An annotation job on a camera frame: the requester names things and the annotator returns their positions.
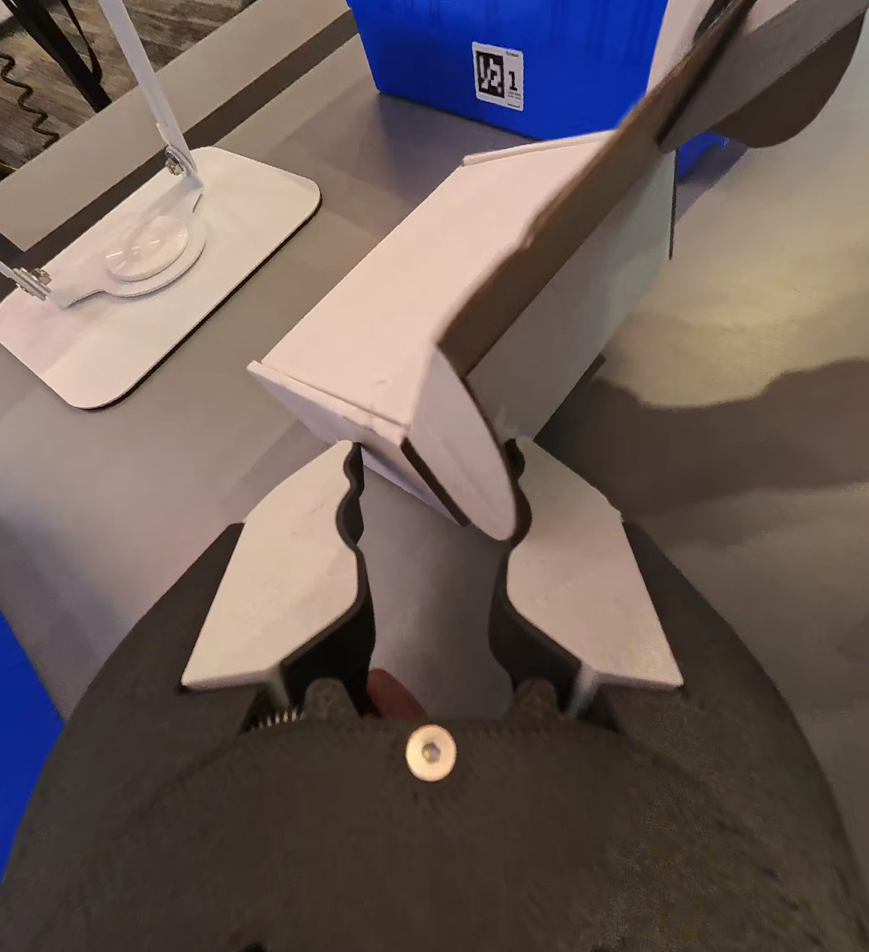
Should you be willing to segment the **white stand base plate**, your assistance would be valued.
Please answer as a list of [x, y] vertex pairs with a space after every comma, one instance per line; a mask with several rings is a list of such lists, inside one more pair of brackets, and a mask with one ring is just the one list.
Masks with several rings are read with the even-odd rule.
[[[307, 178], [224, 149], [195, 149], [192, 157], [204, 186], [197, 214], [207, 244], [180, 279], [145, 296], [97, 294], [66, 308], [21, 288], [0, 303], [0, 345], [73, 408], [103, 409], [133, 390], [320, 205]], [[156, 173], [131, 196], [155, 178], [171, 184], [176, 177]], [[47, 274], [56, 256], [43, 266]]]

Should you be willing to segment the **white cardboard box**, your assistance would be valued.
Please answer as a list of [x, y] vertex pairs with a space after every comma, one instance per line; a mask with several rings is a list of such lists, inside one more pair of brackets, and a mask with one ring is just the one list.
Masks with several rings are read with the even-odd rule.
[[670, 256], [663, 142], [753, 2], [673, 2], [693, 39], [615, 128], [464, 157], [249, 371], [328, 444], [505, 541], [505, 427], [535, 435]]

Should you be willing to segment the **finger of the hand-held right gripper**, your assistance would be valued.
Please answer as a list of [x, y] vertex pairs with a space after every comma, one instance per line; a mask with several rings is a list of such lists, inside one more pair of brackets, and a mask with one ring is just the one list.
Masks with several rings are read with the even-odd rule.
[[840, 86], [869, 1], [753, 2], [660, 138], [678, 149], [715, 133], [750, 149], [800, 134]]

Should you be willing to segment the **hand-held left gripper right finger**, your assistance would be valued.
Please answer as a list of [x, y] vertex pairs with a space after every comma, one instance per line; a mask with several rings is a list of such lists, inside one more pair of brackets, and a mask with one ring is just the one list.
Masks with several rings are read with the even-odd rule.
[[561, 713], [580, 716], [603, 686], [682, 688], [620, 511], [533, 440], [504, 449], [519, 524], [496, 577], [488, 645], [512, 690], [545, 682]]

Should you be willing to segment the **person's left hand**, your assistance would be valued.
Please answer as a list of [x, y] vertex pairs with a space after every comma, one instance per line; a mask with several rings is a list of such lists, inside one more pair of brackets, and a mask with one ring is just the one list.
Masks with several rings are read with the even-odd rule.
[[373, 668], [367, 678], [364, 717], [387, 720], [423, 720], [427, 712], [417, 698], [392, 673]]

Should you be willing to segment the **clear acrylic bracket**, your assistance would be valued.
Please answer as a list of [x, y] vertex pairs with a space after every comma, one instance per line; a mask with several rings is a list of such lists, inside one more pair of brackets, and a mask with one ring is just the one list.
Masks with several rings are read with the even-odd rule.
[[198, 261], [207, 229], [201, 179], [155, 178], [48, 263], [50, 300], [70, 307], [97, 294], [130, 299], [161, 291]]

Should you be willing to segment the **black floor stand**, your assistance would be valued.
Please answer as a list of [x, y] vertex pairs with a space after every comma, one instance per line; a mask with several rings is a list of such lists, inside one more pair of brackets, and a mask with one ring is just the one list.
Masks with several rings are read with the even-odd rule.
[[59, 1], [58, 4], [70, 19], [77, 38], [83, 43], [86, 56], [79, 52], [60, 28], [45, 2], [2, 1], [12, 17], [59, 65], [83, 100], [95, 113], [101, 113], [112, 102], [103, 87], [102, 66], [70, 2]]

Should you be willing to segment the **blue plastic bin with tag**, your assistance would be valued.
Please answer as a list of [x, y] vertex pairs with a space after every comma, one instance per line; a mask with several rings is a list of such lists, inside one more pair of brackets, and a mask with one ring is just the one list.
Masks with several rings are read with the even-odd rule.
[[603, 147], [728, 2], [349, 2], [376, 88], [530, 139], [463, 167]]

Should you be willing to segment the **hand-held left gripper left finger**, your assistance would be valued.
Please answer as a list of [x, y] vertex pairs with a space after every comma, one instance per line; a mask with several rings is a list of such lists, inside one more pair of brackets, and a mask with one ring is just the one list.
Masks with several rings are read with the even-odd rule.
[[344, 440], [248, 514], [183, 671], [194, 691], [263, 685], [277, 709], [334, 679], [367, 703], [375, 624], [364, 555], [361, 446]]

